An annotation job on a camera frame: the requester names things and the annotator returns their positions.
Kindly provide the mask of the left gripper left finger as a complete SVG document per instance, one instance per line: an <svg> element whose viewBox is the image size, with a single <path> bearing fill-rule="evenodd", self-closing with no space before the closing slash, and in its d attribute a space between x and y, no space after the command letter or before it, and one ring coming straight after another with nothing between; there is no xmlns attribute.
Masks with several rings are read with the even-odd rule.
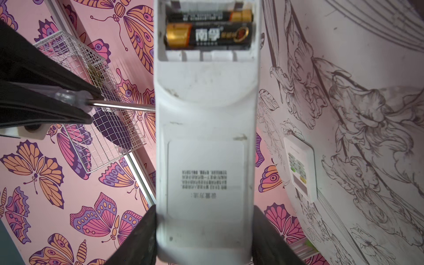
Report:
<svg viewBox="0 0 424 265"><path fill-rule="evenodd" d="M105 265L155 265L156 219L156 205L153 205Z"/></svg>

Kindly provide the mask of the clear handle screwdriver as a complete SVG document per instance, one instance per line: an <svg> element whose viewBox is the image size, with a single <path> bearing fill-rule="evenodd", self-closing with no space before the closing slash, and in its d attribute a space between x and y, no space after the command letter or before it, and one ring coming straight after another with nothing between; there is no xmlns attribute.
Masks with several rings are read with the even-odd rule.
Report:
<svg viewBox="0 0 424 265"><path fill-rule="evenodd" d="M156 111L155 107L149 105L111 100L94 100L92 95L87 91L70 91L58 86L36 85L29 83L12 82L12 84L56 99L73 107L77 107L86 113L90 112L93 107L120 110L137 110L153 113Z"/></svg>

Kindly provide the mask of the white remote control with batteries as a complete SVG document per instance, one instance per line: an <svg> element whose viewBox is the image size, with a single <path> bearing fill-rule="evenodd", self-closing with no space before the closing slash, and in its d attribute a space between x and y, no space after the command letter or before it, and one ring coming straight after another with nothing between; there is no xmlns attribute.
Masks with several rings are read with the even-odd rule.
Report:
<svg viewBox="0 0 424 265"><path fill-rule="evenodd" d="M169 49L172 13L254 15L250 46ZM156 240L178 265L251 259L261 1L156 1Z"/></svg>

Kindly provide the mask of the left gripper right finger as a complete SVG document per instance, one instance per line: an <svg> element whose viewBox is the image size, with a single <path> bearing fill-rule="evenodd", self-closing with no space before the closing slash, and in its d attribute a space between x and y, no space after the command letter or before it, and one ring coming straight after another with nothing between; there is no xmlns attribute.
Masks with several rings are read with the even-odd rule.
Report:
<svg viewBox="0 0 424 265"><path fill-rule="evenodd" d="M252 260L255 265L304 265L258 206L254 206Z"/></svg>

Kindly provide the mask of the black gold AAA battery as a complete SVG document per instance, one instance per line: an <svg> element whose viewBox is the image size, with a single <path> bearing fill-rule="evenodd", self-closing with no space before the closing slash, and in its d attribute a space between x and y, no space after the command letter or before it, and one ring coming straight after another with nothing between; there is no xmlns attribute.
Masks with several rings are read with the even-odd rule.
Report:
<svg viewBox="0 0 424 265"><path fill-rule="evenodd" d="M199 47L250 46L253 34L249 22L170 23L165 44L169 49Z"/></svg>
<svg viewBox="0 0 424 265"><path fill-rule="evenodd" d="M250 9L241 11L205 11L172 13L167 17L171 23L188 22L252 22L254 15Z"/></svg>

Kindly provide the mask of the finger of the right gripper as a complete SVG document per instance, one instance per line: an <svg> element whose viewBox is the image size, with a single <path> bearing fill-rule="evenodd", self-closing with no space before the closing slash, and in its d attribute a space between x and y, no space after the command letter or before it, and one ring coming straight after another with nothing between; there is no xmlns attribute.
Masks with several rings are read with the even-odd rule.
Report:
<svg viewBox="0 0 424 265"><path fill-rule="evenodd" d="M97 87L47 57L5 22L1 22L1 80L59 86L104 98Z"/></svg>
<svg viewBox="0 0 424 265"><path fill-rule="evenodd" d="M1 128L39 124L90 124L87 91L1 81Z"/></svg>

